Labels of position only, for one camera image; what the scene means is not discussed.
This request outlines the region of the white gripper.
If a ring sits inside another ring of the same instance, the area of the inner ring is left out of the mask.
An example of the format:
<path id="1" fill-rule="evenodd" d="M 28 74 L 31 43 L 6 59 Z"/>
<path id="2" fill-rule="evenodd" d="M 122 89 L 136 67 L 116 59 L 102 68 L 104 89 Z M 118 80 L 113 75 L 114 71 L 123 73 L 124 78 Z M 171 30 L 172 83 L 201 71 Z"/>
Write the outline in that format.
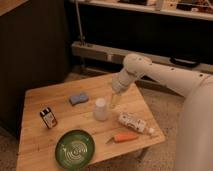
<path id="1" fill-rule="evenodd" d="M 115 108 L 121 99 L 120 93 L 124 93 L 129 86 L 134 82 L 134 76 L 129 74 L 126 70 L 121 70 L 112 78 L 112 90 L 115 92 L 111 96 L 111 109 Z"/>

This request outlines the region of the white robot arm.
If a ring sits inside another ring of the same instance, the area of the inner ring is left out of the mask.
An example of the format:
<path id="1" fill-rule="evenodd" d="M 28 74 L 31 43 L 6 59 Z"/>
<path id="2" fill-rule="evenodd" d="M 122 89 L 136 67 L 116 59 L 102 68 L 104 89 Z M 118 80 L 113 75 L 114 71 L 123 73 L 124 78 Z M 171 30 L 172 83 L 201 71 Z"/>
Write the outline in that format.
<path id="1" fill-rule="evenodd" d="M 182 100 L 177 117 L 173 171 L 213 171 L 213 74 L 154 63 L 129 53 L 112 77 L 115 94 L 149 77 Z"/>

